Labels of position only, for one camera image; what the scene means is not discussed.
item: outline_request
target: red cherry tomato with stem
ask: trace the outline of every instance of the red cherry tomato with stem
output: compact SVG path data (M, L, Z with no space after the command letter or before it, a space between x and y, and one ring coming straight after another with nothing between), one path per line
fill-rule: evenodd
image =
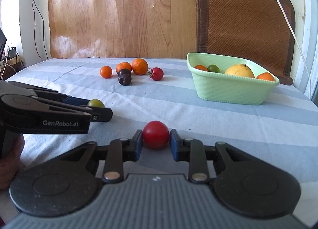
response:
M144 143L152 149L161 149L169 142L169 129L160 121L151 121L143 129Z
M163 71L159 67L154 67L151 70L149 69L148 73L152 80L160 81L163 78Z

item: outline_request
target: wooden wall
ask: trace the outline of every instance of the wooden wall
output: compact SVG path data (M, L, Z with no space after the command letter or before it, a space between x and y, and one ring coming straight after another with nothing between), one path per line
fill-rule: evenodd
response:
M186 58L196 0L48 0L53 58Z

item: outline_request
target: metal screw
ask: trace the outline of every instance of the metal screw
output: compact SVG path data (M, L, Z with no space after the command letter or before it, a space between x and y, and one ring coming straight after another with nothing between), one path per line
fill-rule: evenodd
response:
M120 178L120 174L118 172L107 172L104 174L104 178L106 180L117 180Z
M194 175L192 175L192 179L194 181L205 181L207 178L207 175L204 173L195 173Z

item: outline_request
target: green tomato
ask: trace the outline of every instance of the green tomato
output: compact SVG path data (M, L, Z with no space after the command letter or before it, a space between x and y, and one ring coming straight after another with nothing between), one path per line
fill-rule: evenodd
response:
M90 100L88 102L87 106L99 107L99 108L104 108L105 107L105 105L100 100L97 100L97 99Z
M209 65L208 66L208 71L209 72L214 72L214 73L220 73L220 69L216 65Z

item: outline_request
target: ribbed gray surface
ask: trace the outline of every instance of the ribbed gray surface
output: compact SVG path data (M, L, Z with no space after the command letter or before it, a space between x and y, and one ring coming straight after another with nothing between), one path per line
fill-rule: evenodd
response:
M106 185L84 209L60 218L19 215L4 229L305 229L293 216L240 217L221 206L205 185L183 175L129 175Z

